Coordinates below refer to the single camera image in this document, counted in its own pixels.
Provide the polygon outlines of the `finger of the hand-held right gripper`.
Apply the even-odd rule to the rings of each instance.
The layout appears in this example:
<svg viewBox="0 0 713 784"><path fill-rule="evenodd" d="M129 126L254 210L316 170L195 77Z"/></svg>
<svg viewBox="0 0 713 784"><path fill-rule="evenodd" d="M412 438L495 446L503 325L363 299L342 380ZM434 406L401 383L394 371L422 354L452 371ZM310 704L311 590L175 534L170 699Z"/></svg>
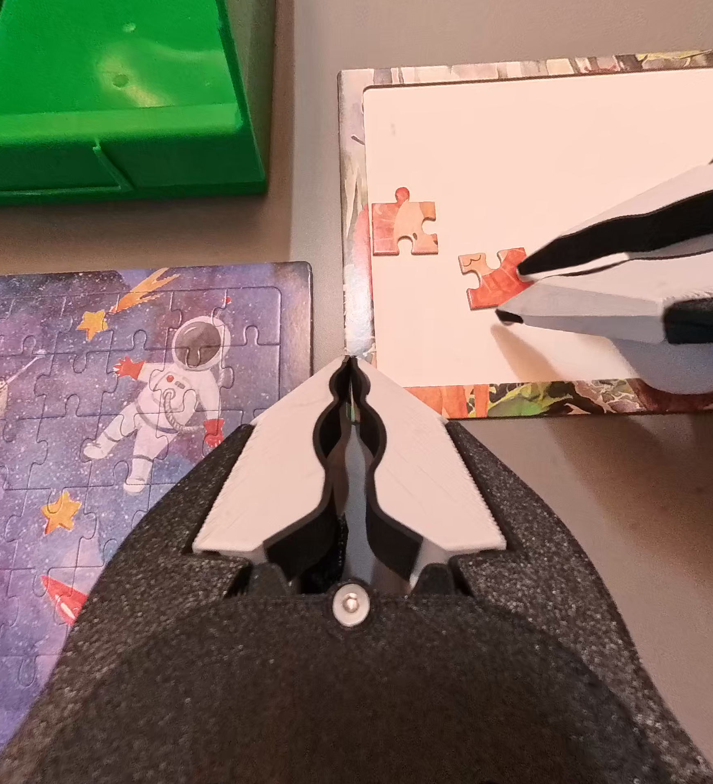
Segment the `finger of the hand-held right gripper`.
<svg viewBox="0 0 713 784"><path fill-rule="evenodd" d="M713 159L637 194L547 242L522 279L585 274L626 260L713 249Z"/></svg>
<svg viewBox="0 0 713 784"><path fill-rule="evenodd" d="M713 344L713 249L542 278L496 314L508 325L613 341Z"/></svg>

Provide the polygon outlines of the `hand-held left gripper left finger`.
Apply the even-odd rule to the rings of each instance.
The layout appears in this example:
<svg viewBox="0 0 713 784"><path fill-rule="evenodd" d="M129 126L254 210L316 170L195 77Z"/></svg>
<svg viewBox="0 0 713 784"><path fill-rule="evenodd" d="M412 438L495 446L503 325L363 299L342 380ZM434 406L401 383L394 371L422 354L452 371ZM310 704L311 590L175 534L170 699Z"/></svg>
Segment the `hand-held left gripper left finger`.
<svg viewBox="0 0 713 784"><path fill-rule="evenodd" d="M337 527L328 459L342 439L351 359L326 365L251 422L204 524L196 553L321 559Z"/></svg>

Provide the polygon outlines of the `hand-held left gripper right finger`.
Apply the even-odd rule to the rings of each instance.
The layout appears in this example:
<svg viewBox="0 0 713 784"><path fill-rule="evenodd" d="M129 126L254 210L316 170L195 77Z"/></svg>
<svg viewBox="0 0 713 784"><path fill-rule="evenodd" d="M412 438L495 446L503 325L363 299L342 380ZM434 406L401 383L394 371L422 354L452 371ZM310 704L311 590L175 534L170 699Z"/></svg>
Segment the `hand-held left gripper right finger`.
<svg viewBox="0 0 713 784"><path fill-rule="evenodd" d="M430 564L501 552L507 540L460 455L448 421L364 360L350 358L371 551L403 580Z"/></svg>

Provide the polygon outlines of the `greenish jigsaw piece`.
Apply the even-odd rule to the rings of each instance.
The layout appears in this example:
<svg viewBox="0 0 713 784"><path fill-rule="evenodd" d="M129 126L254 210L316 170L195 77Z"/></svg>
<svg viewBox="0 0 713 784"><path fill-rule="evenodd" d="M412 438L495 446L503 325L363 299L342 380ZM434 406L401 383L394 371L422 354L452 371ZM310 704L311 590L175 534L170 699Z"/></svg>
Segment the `greenish jigsaw piece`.
<svg viewBox="0 0 713 784"><path fill-rule="evenodd" d="M348 529L343 577L368 583L373 589L392 592L397 583L392 572L374 555L366 534L366 468L371 453L360 437L355 409L348 401L341 410L342 436L330 455L334 497Z"/></svg>

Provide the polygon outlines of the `red orange jigsaw piece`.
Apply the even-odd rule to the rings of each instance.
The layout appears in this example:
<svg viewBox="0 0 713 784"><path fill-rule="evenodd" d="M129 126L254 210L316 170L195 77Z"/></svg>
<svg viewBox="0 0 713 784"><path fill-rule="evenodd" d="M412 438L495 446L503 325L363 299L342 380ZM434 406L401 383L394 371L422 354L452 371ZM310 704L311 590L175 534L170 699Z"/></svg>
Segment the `red orange jigsaw piece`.
<svg viewBox="0 0 713 784"><path fill-rule="evenodd" d="M526 250L522 247L498 251L497 267L489 266L483 252L459 255L458 264L462 275L472 274L479 280L475 288L467 291L470 311L501 307L528 289L532 281L522 280L517 271L525 258Z"/></svg>

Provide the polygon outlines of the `animal jigsaw puzzle board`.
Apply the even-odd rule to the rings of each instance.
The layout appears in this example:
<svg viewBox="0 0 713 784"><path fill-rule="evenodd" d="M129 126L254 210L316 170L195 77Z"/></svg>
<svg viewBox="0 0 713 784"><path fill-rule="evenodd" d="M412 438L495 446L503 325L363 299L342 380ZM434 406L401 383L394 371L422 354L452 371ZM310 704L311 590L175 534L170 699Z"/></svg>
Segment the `animal jigsaw puzzle board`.
<svg viewBox="0 0 713 784"><path fill-rule="evenodd" d="M605 337L470 311L458 257L535 252L713 159L713 50L338 76L349 353L449 419L713 410L713 391L649 386ZM372 253L371 204L434 201L437 255Z"/></svg>

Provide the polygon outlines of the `orange tan jigsaw piece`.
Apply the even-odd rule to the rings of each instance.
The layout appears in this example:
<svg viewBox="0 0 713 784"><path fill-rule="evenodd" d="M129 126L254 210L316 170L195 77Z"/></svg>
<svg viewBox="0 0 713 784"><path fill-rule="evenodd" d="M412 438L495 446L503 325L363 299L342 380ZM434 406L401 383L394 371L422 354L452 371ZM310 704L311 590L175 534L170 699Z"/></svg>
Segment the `orange tan jigsaw piece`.
<svg viewBox="0 0 713 784"><path fill-rule="evenodd" d="M437 234L429 234L424 225L437 218L434 201L413 201L407 187L395 191L392 202L371 204L372 253L374 256L398 256L400 242L411 242L415 256L437 255Z"/></svg>

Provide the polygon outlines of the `space jigsaw puzzle board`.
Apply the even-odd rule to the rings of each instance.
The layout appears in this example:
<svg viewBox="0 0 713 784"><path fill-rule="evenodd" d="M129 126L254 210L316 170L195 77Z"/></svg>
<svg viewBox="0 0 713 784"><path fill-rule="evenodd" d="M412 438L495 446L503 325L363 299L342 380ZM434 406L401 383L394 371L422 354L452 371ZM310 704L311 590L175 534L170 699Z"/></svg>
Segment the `space jigsaw puzzle board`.
<svg viewBox="0 0 713 784"><path fill-rule="evenodd" d="M311 373L306 262L0 277L0 750L104 567Z"/></svg>

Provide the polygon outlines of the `grey desk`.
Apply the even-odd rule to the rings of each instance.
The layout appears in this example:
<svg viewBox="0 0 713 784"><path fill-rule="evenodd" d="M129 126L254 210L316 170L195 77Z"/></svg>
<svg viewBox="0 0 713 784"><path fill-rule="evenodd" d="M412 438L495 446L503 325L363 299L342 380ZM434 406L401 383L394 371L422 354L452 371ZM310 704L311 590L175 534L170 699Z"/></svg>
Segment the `grey desk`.
<svg viewBox="0 0 713 784"><path fill-rule="evenodd" d="M713 49L713 2L278 2L263 198L0 207L0 274L304 260L313 365L344 344L337 75ZM566 523L713 766L713 413L477 420Z"/></svg>

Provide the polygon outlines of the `green plastic bin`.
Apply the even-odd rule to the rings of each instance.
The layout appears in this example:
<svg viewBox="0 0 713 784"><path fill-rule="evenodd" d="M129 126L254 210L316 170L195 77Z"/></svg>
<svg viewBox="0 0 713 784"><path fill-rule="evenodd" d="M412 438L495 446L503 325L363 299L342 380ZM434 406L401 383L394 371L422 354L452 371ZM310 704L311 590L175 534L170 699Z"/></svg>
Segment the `green plastic bin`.
<svg viewBox="0 0 713 784"><path fill-rule="evenodd" d="M263 194L275 2L0 1L0 205Z"/></svg>

